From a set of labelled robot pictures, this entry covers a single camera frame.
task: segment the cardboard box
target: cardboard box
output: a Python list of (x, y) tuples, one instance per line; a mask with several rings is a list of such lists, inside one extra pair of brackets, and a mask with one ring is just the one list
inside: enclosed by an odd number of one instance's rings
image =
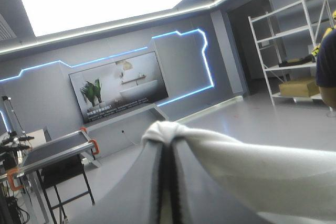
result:
[(300, 78), (279, 85), (280, 94), (284, 97), (311, 97), (320, 93), (315, 77)]

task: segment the potted plant image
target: potted plant image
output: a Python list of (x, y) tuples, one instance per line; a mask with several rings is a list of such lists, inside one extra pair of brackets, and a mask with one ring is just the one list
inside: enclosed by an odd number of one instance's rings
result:
[(101, 101), (101, 86), (102, 84), (100, 83), (99, 79), (95, 80), (95, 84), (93, 86), (93, 92), (98, 99), (99, 107), (104, 108), (106, 106), (106, 103)]
[(92, 104), (92, 107), (89, 108), (89, 111), (93, 111), (106, 106), (105, 102), (101, 101), (101, 84), (99, 79), (95, 80), (95, 84), (87, 81), (85, 86), (80, 89), (85, 102), (88, 101)]

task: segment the dark shirt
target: dark shirt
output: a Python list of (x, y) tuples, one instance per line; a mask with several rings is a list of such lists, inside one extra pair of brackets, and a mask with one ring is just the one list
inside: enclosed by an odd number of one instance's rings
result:
[(316, 84), (322, 88), (336, 87), (336, 30), (322, 41), (317, 57)]

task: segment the ceiling vent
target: ceiling vent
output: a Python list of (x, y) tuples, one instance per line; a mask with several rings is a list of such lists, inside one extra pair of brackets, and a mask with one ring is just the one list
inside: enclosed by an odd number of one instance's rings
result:
[(0, 14), (0, 41), (16, 38), (4, 17)]

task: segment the display screen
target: display screen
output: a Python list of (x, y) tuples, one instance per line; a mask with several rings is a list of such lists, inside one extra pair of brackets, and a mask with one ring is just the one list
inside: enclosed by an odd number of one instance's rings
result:
[(168, 97), (155, 52), (70, 74), (84, 123)]

